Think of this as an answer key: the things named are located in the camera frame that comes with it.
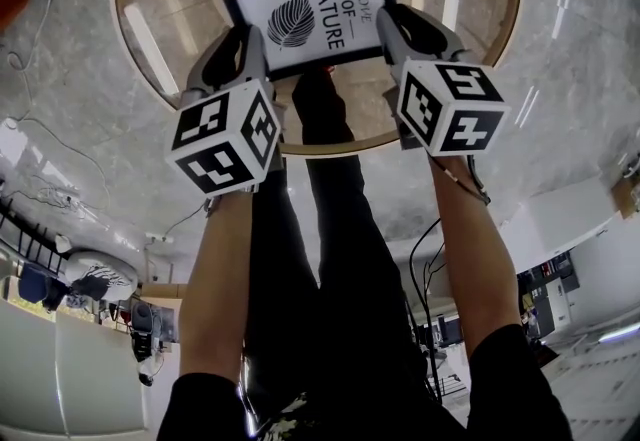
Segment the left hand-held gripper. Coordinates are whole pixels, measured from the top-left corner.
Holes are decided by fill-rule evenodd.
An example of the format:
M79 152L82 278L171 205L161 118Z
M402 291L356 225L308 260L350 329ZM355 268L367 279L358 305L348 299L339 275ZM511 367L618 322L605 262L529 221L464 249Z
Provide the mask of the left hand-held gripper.
M225 29L188 75L188 89L236 85L178 110L168 125L167 163L208 198L266 179L281 135L278 107L260 82L266 75L263 36L253 25Z

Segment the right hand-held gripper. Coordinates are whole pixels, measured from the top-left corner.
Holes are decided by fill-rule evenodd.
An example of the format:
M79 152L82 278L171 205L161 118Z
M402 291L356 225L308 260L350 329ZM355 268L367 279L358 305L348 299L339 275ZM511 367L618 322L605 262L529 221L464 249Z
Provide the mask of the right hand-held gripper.
M414 7L380 8L376 28L399 88L395 113L429 155L489 151L510 113L493 68L474 63L454 31ZM434 60L412 59L413 52Z

